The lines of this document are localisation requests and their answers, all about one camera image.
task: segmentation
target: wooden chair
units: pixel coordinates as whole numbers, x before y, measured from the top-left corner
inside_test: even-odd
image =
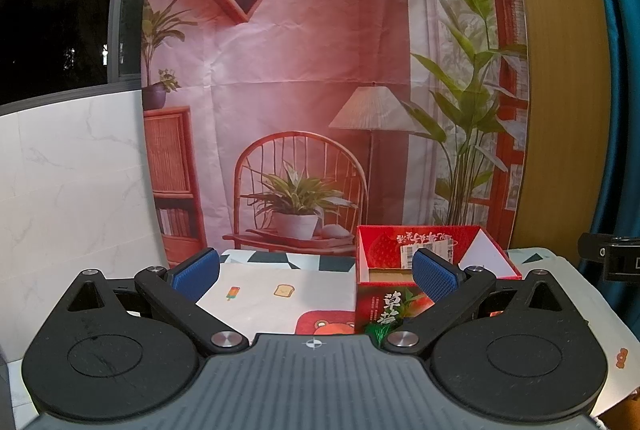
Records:
[[[331,179],[343,192],[343,197],[357,208],[341,207],[337,214],[326,213],[324,224],[338,224],[356,236],[356,230],[366,207],[367,184],[364,171],[356,157],[340,143],[320,134],[287,131],[265,136],[252,143],[238,158],[234,173],[234,224],[233,233],[223,238],[235,242],[236,250],[242,246],[268,251],[311,253],[322,255],[355,255],[353,241],[333,248],[314,249],[289,246],[274,240],[267,241],[259,234],[246,230],[269,230],[271,213],[258,213],[258,205],[241,197],[249,193],[263,192],[262,174],[283,176],[284,163],[289,163],[305,177]]]

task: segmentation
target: floor lamp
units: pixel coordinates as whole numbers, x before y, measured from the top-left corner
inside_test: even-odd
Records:
[[[365,218],[362,220],[364,224],[369,218],[373,131],[421,133],[424,132],[424,128],[406,112],[388,87],[378,85],[358,87],[335,115],[334,120],[329,123],[329,128],[369,131],[369,162],[366,175],[367,207]]]

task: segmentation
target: lampshade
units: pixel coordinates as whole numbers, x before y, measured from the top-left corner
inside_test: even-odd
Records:
[[[358,87],[329,123],[334,129],[426,132],[388,87]]]

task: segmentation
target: pink wall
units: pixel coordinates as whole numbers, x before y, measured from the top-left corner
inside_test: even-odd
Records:
[[[171,0],[149,0],[154,9]],[[407,0],[262,0],[234,24],[213,0],[180,0],[197,27],[157,51],[152,73],[175,70],[183,86],[167,105],[190,105],[207,239],[230,230],[234,165],[256,139],[296,129],[340,141],[367,166],[368,134],[329,129],[358,86],[410,92]],[[372,218],[400,222],[408,135],[376,137]],[[222,243],[220,248],[228,247]]]

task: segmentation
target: barcode label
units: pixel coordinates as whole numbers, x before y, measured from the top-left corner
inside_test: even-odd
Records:
[[[447,237],[441,241],[401,246],[400,265],[402,269],[412,269],[414,254],[420,248],[427,248],[428,250],[433,251],[437,256],[453,264],[453,239],[451,237]]]

